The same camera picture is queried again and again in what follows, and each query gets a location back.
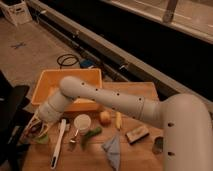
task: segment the plastic bin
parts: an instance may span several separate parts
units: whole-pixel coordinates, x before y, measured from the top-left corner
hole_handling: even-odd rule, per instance
[[[32,20],[30,12],[24,1],[15,5],[7,5],[0,0],[0,7],[5,18],[15,26]]]
[[[100,69],[63,69],[63,70],[44,70],[37,82],[31,103],[38,106],[44,102],[58,88],[60,80],[65,76],[78,77],[97,88],[102,88],[102,77]],[[76,99],[65,112],[74,111],[97,111],[100,104],[88,99]]]

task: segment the screw hole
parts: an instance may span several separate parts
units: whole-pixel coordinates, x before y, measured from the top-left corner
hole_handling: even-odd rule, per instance
[[[172,127],[172,126],[174,126],[175,124],[174,123],[172,123],[172,122],[169,122],[168,123],[168,127]]]
[[[168,155],[169,155],[169,156],[174,156],[174,155],[175,155],[175,153],[173,153],[173,152],[169,151],[169,152],[168,152]]]

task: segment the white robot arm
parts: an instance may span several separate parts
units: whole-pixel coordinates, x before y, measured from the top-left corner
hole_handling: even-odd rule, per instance
[[[98,89],[68,76],[61,80],[59,90],[39,106],[37,117],[44,123],[55,123],[77,98],[94,100],[162,128],[165,171],[213,171],[211,117],[202,101],[194,95],[178,94],[159,102]]]

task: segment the small box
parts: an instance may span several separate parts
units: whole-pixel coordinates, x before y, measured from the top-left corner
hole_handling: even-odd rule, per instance
[[[129,144],[134,144],[136,141],[146,137],[149,135],[149,130],[145,125],[134,128],[133,130],[128,131],[126,134],[126,138]]]
[[[15,5],[7,5],[0,0],[0,7],[5,18],[15,26],[32,20],[28,7],[24,1]]]
[[[62,70],[44,70],[37,82],[31,103],[39,106],[58,88],[60,80],[65,76],[75,76],[87,83],[102,88],[102,77],[100,69],[62,69]],[[71,104],[65,112],[73,111],[97,111],[100,104],[88,99],[77,99]]]

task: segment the banana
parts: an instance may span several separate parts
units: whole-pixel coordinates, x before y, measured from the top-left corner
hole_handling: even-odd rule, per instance
[[[122,114],[120,112],[115,113],[115,127],[120,130],[122,127]]]

